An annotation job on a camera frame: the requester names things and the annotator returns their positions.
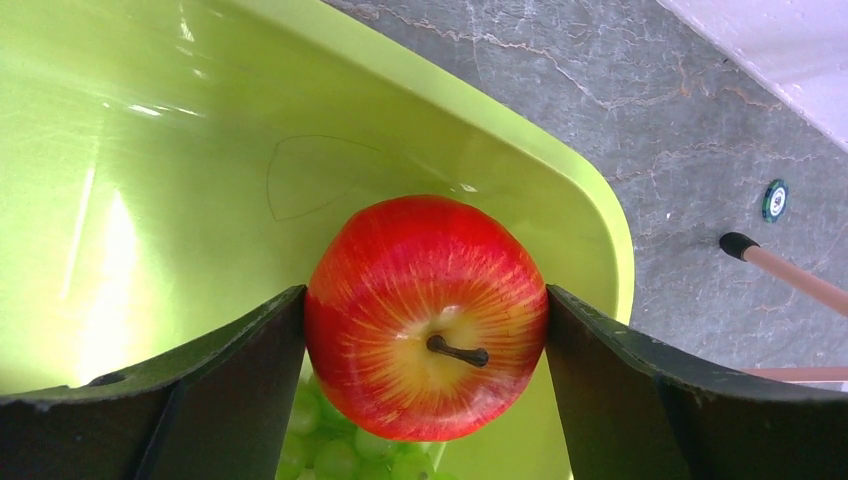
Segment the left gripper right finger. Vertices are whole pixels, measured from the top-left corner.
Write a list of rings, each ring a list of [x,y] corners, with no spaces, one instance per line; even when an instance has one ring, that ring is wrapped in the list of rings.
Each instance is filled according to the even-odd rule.
[[[843,479],[845,394],[686,353],[547,289],[546,355],[578,479]]]

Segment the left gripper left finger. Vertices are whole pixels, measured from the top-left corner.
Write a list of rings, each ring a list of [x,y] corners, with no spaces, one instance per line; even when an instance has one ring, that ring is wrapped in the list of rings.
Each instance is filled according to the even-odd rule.
[[[304,359],[304,286],[141,363],[1,399],[5,479],[271,479]]]

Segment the red fruit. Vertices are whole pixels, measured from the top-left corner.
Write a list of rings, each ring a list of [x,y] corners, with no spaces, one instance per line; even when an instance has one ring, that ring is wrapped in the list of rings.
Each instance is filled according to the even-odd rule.
[[[304,333],[318,385],[374,435],[444,442],[526,389],[548,326],[546,284],[481,210],[436,195],[353,214],[316,265]]]

